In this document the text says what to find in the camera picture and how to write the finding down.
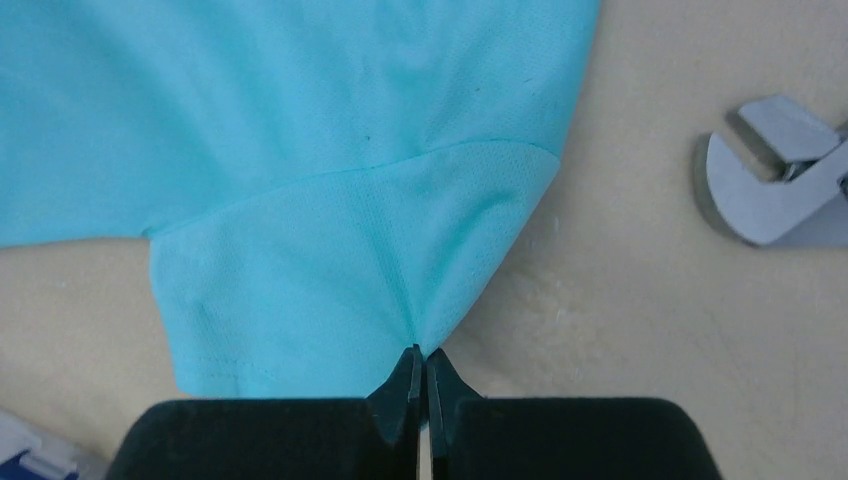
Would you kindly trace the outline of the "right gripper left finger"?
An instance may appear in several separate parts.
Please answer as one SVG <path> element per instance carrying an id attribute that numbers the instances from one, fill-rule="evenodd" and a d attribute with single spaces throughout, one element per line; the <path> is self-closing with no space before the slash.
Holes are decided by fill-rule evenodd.
<path id="1" fill-rule="evenodd" d="M 415 479 L 423 356 L 364 398 L 179 400 L 127 432 L 109 479 Z"/>

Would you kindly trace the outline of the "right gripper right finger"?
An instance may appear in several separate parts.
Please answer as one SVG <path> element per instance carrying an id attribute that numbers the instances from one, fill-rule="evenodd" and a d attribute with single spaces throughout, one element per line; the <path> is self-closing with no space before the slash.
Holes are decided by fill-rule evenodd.
<path id="1" fill-rule="evenodd" d="M 690 416 L 668 400 L 487 398 L 443 350 L 427 360 L 436 479 L 718 479 Z"/>

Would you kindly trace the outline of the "teal t-shirt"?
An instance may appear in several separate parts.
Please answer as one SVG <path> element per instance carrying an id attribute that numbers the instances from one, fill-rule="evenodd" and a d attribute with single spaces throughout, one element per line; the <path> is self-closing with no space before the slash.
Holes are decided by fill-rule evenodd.
<path id="1" fill-rule="evenodd" d="M 1 244 L 144 238 L 178 387 L 358 397 L 554 179 L 596 1 L 5 1 Z"/>

